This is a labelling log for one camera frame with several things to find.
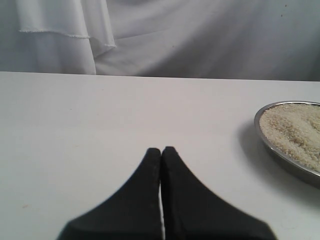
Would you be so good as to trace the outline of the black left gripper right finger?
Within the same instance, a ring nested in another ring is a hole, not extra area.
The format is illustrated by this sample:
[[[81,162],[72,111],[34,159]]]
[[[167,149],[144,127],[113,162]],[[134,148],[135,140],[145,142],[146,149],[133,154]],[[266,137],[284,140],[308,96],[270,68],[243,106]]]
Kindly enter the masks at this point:
[[[161,198],[167,240],[275,240],[265,222],[227,203],[190,171],[176,149],[161,155]]]

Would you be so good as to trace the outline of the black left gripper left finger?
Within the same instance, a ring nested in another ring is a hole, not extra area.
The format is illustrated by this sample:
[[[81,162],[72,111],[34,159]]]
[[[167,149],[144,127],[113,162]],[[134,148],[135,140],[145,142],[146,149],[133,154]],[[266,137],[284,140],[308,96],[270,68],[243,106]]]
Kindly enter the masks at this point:
[[[69,221],[60,240],[161,240],[161,152],[149,148],[139,166],[106,201]]]

